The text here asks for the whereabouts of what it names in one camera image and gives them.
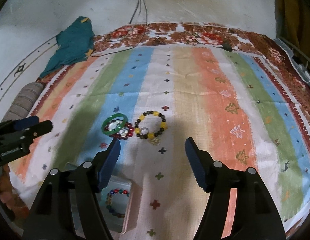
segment silver screw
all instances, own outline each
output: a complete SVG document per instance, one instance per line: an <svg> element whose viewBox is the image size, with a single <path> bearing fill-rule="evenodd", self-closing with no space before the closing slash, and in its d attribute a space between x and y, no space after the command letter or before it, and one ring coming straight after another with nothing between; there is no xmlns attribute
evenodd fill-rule
<svg viewBox="0 0 310 240"><path fill-rule="evenodd" d="M54 168L50 171L50 174L56 175L58 173L58 169Z"/></svg>
<svg viewBox="0 0 310 240"><path fill-rule="evenodd" d="M256 170L254 168L248 168L247 170L250 174L255 174Z"/></svg>
<svg viewBox="0 0 310 240"><path fill-rule="evenodd" d="M91 165L92 165L91 162L84 162L84 163L83 163L83 167L84 167L85 169L89 168Z"/></svg>
<svg viewBox="0 0 310 240"><path fill-rule="evenodd" d="M217 167L217 168L220 168L220 167L223 166L223 163L221 163L220 161L215 161L215 162L213 163L213 165L214 165L215 167Z"/></svg>

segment green bangle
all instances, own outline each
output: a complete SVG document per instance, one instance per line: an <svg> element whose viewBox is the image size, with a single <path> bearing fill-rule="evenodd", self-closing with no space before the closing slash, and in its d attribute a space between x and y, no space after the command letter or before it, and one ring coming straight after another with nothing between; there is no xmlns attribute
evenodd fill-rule
<svg viewBox="0 0 310 240"><path fill-rule="evenodd" d="M122 123L114 130L111 130L111 131L105 131L104 130L104 127L113 119L117 118L117 117L122 117L123 118L123 121ZM125 126L125 123L127 122L127 116L124 115L124 114L121 114L121 113L118 113L118 114L113 114L111 115L110 117L108 117L102 124L102 132L103 134L106 134L106 135L112 135L112 134L115 134L115 133L118 133L124 126Z"/></svg>

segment green stripe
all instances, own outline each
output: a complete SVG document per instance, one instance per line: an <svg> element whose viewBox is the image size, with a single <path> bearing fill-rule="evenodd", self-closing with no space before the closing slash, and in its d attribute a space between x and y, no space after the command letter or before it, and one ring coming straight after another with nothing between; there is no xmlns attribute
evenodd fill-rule
<svg viewBox="0 0 310 240"><path fill-rule="evenodd" d="M236 53L225 52L225 54L233 63L238 63L238 65L233 65L239 73L244 86L253 86L251 89L247 88L252 99L254 101L261 100L262 102L260 104L256 103L256 107L260 112L269 137L274 143L276 139L280 143L276 147L281 169L284 168L284 164L287 161L290 161L290 168L284 172L281 170L278 176L279 186L282 188L280 215L283 220L289 219L298 212L303 203L302 172L297 163L291 137L286 130L284 120L279 114L275 103L265 91L250 65ZM266 122L268 117L270 117L271 122Z"/></svg>
<svg viewBox="0 0 310 240"><path fill-rule="evenodd" d="M61 171L67 162L75 163L85 142L86 134L99 114L116 77L122 71L132 50L116 53L107 66L102 68L89 92L77 107L67 131L59 140L53 167Z"/></svg>

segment bracelet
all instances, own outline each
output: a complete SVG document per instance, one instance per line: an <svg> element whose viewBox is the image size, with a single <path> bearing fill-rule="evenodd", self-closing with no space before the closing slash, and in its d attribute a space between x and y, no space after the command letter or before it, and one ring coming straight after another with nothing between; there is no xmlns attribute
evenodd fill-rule
<svg viewBox="0 0 310 240"><path fill-rule="evenodd" d="M108 209L108 212L111 213L114 217L118 217L118 218L124 218L125 217L125 213L121 214L121 213L117 213L115 211L115 209L113 209L112 207L112 196L114 194L124 194L127 197L129 197L129 192L127 190L122 190L122 189L112 189L109 193L107 193L107 198L106 198L106 208Z"/></svg>
<svg viewBox="0 0 310 240"><path fill-rule="evenodd" d="M143 128L138 127L139 123L143 121L145 116L147 116L148 114L153 114L154 116L158 116L162 119L160 129L155 133L150 133L147 127ZM165 129L167 129L165 116L157 111L146 111L145 113L141 114L141 116L135 122L136 136L139 137L140 139L150 139L151 143L154 145L159 144L159 139L156 137L161 135Z"/></svg>
<svg viewBox="0 0 310 240"><path fill-rule="evenodd" d="M133 136L134 127L127 122L126 115L118 113L111 115L103 122L102 132L112 138L127 140Z"/></svg>

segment gold charm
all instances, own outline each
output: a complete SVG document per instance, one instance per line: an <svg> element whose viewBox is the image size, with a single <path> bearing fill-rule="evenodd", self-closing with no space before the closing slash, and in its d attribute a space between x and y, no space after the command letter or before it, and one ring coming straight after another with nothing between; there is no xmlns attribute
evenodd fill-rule
<svg viewBox="0 0 310 240"><path fill-rule="evenodd" d="M160 144L160 140L158 138L154 138L152 140L150 140L150 143L154 146L159 145Z"/></svg>

